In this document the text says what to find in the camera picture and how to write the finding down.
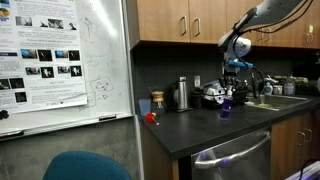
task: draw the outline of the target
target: kitchen sink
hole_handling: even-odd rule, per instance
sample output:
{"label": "kitchen sink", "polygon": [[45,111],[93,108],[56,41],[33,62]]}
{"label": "kitchen sink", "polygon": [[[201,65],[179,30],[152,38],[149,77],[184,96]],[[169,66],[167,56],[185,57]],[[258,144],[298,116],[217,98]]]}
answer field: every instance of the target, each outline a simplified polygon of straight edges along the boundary
{"label": "kitchen sink", "polygon": [[277,96],[277,95],[260,95],[257,99],[248,97],[246,105],[258,108],[280,111],[282,109],[291,108],[309,102],[308,98]]}

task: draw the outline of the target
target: lower cabinet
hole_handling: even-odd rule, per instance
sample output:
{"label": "lower cabinet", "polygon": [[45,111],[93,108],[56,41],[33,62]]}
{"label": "lower cabinet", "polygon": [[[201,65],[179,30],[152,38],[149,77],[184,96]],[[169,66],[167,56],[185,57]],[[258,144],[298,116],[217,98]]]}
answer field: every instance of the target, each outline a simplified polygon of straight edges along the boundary
{"label": "lower cabinet", "polygon": [[320,154],[320,110],[280,123],[271,130],[271,179],[283,180]]}

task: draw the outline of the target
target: whiteboard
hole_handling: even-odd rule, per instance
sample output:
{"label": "whiteboard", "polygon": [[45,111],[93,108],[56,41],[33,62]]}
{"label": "whiteboard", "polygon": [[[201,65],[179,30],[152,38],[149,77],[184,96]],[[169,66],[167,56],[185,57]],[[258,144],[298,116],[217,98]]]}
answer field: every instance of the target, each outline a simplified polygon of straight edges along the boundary
{"label": "whiteboard", "polygon": [[76,0],[88,104],[9,114],[0,136],[35,134],[99,122],[99,117],[130,117],[131,88],[121,0]]}

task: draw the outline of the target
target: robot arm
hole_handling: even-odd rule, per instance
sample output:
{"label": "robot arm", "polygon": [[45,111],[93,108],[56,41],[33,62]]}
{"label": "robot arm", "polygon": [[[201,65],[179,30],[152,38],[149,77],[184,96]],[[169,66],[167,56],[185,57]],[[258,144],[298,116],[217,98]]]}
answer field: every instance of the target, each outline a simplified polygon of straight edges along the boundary
{"label": "robot arm", "polygon": [[247,28],[256,25],[275,24],[284,19],[302,1],[264,0],[257,7],[250,9],[219,41],[218,46],[224,52],[225,70],[229,69],[229,72],[231,71],[236,75],[239,67],[251,68],[252,64],[237,63],[237,56],[235,55],[235,52],[237,52],[238,57],[242,57],[250,51],[251,41],[240,37]]}

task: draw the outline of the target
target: black countertop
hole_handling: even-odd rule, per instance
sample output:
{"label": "black countertop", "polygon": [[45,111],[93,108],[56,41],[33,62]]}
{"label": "black countertop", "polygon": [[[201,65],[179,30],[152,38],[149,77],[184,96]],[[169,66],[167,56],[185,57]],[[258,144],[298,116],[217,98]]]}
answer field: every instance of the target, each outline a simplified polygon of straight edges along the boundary
{"label": "black countertop", "polygon": [[167,112],[158,117],[159,125],[143,124],[171,160],[192,155],[204,149],[227,142],[289,117],[320,108],[320,97],[280,111],[238,105],[232,107],[227,121],[219,119],[220,109],[193,109],[186,112]]}

